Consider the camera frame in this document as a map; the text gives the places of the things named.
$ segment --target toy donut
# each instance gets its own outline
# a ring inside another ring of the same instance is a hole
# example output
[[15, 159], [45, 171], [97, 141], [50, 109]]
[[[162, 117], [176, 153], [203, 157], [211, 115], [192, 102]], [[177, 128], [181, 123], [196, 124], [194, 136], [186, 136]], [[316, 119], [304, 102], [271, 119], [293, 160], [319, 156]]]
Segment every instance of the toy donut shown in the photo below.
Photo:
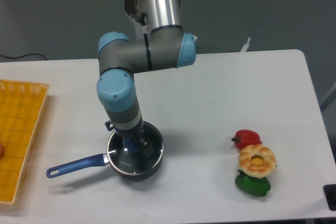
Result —
[[263, 178], [276, 167], [275, 155], [271, 149], [261, 144], [247, 145], [240, 152], [239, 166], [251, 177]]

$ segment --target blue handle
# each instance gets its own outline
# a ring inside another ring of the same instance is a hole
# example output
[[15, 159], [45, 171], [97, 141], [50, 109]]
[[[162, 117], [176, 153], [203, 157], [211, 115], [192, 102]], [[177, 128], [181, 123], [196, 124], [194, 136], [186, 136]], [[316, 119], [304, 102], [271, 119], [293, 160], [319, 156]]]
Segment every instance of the blue handle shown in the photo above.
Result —
[[94, 167], [94, 166], [105, 166], [104, 162], [104, 155], [103, 154], [97, 154], [94, 156], [82, 158], [67, 164], [55, 166], [53, 168], [50, 168], [47, 170], [47, 177], [48, 178], [55, 178], [67, 173], [72, 173], [77, 170], [81, 170], [88, 167]]

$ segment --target blue joint cap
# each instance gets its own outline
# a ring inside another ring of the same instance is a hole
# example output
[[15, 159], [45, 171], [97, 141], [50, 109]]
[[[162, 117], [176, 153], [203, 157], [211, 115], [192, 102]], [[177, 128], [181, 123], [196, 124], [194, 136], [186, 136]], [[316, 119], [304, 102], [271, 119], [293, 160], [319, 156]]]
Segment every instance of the blue joint cap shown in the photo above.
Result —
[[196, 60], [196, 45], [194, 36], [185, 33], [182, 40], [180, 55], [177, 60], [176, 68], [190, 66]]
[[100, 50], [108, 43], [117, 40], [117, 39], [125, 39], [127, 41], [129, 41], [127, 35], [123, 34], [123, 33], [118, 33], [116, 31], [112, 31], [110, 33], [104, 34], [103, 36], [100, 37], [99, 41], [98, 41], [98, 54]]
[[125, 111], [137, 96], [133, 79], [120, 69], [111, 69], [100, 76], [97, 93], [101, 104], [111, 112]]

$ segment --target black object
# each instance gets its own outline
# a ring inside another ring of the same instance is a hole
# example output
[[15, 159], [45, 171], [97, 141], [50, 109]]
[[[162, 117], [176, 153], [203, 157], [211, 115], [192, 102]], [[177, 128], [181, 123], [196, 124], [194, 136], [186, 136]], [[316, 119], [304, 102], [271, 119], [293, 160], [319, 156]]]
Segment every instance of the black object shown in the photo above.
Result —
[[112, 131], [112, 130], [114, 129], [113, 126], [111, 127], [111, 123], [110, 123], [110, 121], [107, 121], [107, 122], [105, 123], [105, 126], [106, 126], [106, 129], [107, 129], [108, 131]]
[[336, 211], [336, 184], [325, 185], [323, 187], [325, 198], [327, 199], [328, 207], [332, 211]]
[[0, 55], [0, 56], [3, 57], [3, 58], [6, 58], [6, 59], [20, 59], [20, 58], [23, 58], [23, 57], [26, 57], [26, 56], [30, 56], [30, 55], [38, 55], [38, 56], [43, 57], [45, 60], [48, 60], [47, 57], [45, 57], [44, 55], [39, 54], [37, 52], [32, 52], [30, 54], [21, 55], [21, 56], [17, 56], [17, 57], [11, 57], [11, 56], [6, 56], [6, 55]]
[[107, 157], [111, 166], [130, 180], [143, 180], [156, 173], [163, 157], [163, 139], [158, 129], [143, 122], [139, 140], [122, 138], [116, 133], [108, 141]]

